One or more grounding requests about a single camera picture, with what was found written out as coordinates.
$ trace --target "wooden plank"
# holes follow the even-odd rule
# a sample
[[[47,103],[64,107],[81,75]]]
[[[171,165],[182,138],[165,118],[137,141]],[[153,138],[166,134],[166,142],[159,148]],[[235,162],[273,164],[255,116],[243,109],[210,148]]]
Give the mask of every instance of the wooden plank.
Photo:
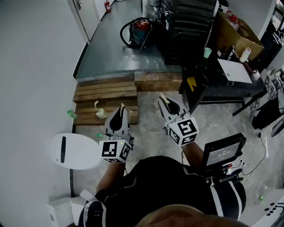
[[[181,81],[137,81],[137,91],[178,91]]]
[[[135,72],[135,81],[182,81],[181,72]]]
[[[108,112],[108,113],[111,113],[112,111],[114,111],[116,108],[118,108],[119,106],[105,106],[103,109]],[[132,111],[136,111],[138,110],[138,106],[126,106],[129,110],[132,110]],[[96,113],[97,110],[96,108],[82,108],[82,109],[77,109],[76,108],[76,111],[75,113],[77,114],[87,114],[87,113]]]
[[[133,91],[136,90],[136,86],[123,86],[123,87],[108,87],[101,89],[92,89],[92,90],[81,90],[76,91],[75,96],[87,95],[87,94],[99,94],[99,93],[110,93],[110,92],[119,92],[119,91]]]
[[[131,117],[137,117],[138,116],[138,111],[132,111]],[[88,119],[88,118],[98,118],[96,113],[79,113],[77,114],[77,119]]]
[[[124,98],[124,97],[137,97],[137,91],[121,91],[112,93],[101,93],[101,94],[88,94],[75,96],[74,102],[86,102],[86,101],[96,101],[100,99],[110,99],[110,98]]]
[[[124,105],[128,106],[137,106],[137,99],[133,99],[130,97],[129,99],[122,98],[121,100],[100,100],[99,103],[97,104],[97,107],[99,108],[104,108],[104,107],[109,107],[109,106],[120,106],[120,104],[123,103]],[[93,108],[95,102],[86,102],[86,103],[78,103],[76,105],[76,109],[85,109],[85,108]]]
[[[102,84],[102,83],[118,83],[118,82],[127,82],[127,81],[134,81],[134,76],[115,77],[115,78],[80,82],[77,84],[77,87],[89,86],[89,85],[94,85],[94,84]]]
[[[74,120],[74,125],[104,125],[106,119],[100,118],[88,118]],[[138,124],[138,117],[131,117],[130,124]]]
[[[102,84],[95,84],[95,85],[90,85],[90,86],[81,86],[81,87],[76,88],[76,92],[81,91],[81,90],[92,90],[92,89],[100,89],[100,88],[108,88],[108,87],[123,87],[123,86],[135,86],[135,83],[134,81],[127,81],[127,82],[102,83]]]

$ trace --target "red fire extinguisher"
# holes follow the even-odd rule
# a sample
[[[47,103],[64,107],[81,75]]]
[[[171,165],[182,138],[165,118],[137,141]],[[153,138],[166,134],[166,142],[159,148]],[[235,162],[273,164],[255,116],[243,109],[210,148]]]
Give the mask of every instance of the red fire extinguisher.
[[[106,12],[111,12],[110,2],[108,0],[106,0],[105,2],[105,8],[106,8]]]

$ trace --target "white door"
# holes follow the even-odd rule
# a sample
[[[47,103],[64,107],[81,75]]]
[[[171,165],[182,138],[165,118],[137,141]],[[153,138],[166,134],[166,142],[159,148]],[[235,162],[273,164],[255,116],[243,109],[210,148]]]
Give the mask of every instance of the white door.
[[[100,22],[95,2],[94,0],[73,0],[73,2],[90,41]]]

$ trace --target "yellow warning label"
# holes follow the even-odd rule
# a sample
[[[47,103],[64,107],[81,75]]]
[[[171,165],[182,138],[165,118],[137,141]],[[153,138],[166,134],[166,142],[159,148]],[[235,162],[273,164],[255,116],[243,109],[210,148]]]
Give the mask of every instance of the yellow warning label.
[[[194,87],[197,87],[194,77],[187,78],[188,85],[190,86],[191,91],[194,91]]]

